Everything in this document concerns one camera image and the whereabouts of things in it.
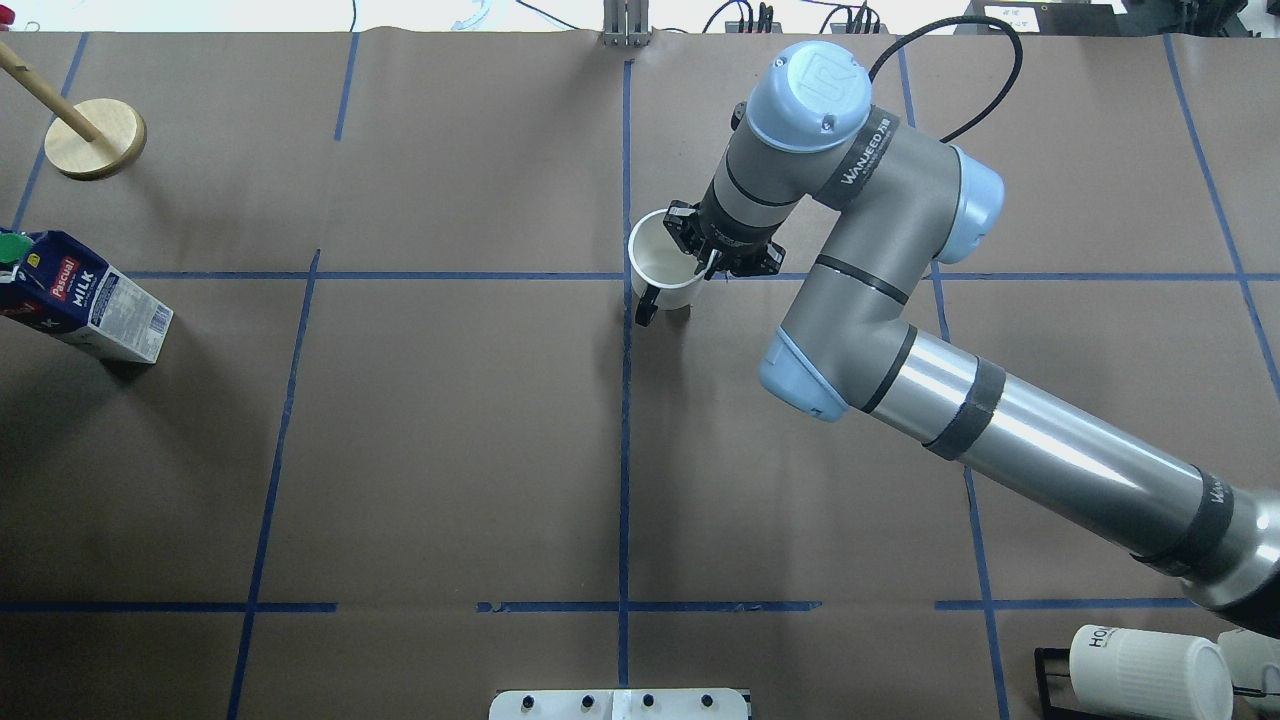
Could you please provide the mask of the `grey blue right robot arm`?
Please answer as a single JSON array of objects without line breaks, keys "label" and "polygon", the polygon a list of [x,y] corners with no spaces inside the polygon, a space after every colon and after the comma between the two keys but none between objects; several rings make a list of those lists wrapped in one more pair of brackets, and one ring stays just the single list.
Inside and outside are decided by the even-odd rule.
[{"label": "grey blue right robot arm", "polygon": [[822,421],[860,413],[924,451],[989,478],[1174,579],[1226,623],[1277,635],[1277,487],[1243,489],[1212,469],[1073,406],[966,351],[984,329],[1068,329],[1039,351],[1097,348],[1093,392],[1142,379],[1157,419],[1202,442],[1225,416],[1212,389],[1277,401],[1277,364],[1257,337],[1236,247],[1221,281],[963,281],[969,258],[1018,197],[1000,174],[873,100],[876,67],[808,40],[778,51],[732,119],[700,202],[666,225],[704,272],[773,275],[774,233],[805,199],[835,215],[760,368],[762,384]]}]

